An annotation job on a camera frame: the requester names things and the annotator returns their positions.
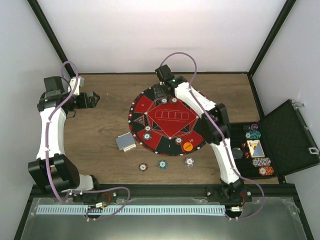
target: black case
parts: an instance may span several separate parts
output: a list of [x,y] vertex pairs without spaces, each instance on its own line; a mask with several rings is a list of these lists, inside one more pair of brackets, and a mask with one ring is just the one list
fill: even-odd
[[265,157],[271,159],[273,175],[262,176],[259,167],[252,164],[253,158],[236,159],[235,164],[243,177],[266,179],[284,176],[307,169],[320,163],[318,147],[293,100],[287,100],[257,122],[232,123],[230,131],[231,148],[241,148],[246,143],[243,125],[258,124],[260,142]]

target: perforated metal rail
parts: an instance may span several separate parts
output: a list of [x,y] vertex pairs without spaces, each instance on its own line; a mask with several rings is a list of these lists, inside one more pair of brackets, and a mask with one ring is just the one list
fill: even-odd
[[[38,205],[37,215],[85,215],[88,205]],[[109,205],[103,210],[94,209],[89,215],[110,215],[121,206]],[[224,216],[223,205],[128,205],[118,215],[200,215]]]

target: red and black mat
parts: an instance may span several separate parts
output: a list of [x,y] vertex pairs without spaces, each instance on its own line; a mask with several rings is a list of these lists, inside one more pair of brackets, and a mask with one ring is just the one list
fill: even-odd
[[155,97],[152,87],[136,97],[128,122],[139,144],[156,154],[182,156],[206,143],[196,112],[175,97]]

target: orange disc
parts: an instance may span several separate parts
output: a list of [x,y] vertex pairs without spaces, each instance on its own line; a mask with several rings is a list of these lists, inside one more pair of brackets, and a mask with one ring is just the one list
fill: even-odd
[[192,149],[194,149],[194,146],[190,142],[186,142],[183,144],[183,149],[187,152],[190,152]]

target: wooden tabletop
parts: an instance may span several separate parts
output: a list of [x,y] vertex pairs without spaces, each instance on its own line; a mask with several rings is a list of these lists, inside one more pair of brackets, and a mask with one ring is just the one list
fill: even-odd
[[[79,109],[66,120],[64,150],[83,175],[94,175],[107,184],[219,184],[220,170],[208,144],[191,153],[193,168],[185,167],[186,156],[161,156],[137,144],[124,152],[116,138],[129,132],[128,113],[139,93],[159,82],[155,74],[82,75],[81,92],[100,96],[95,108]],[[231,123],[259,120],[257,107],[245,74],[199,74],[193,85],[208,99],[227,107]],[[158,162],[166,160],[166,170]],[[147,163],[148,170],[139,170]],[[277,183],[267,179],[263,183]]]

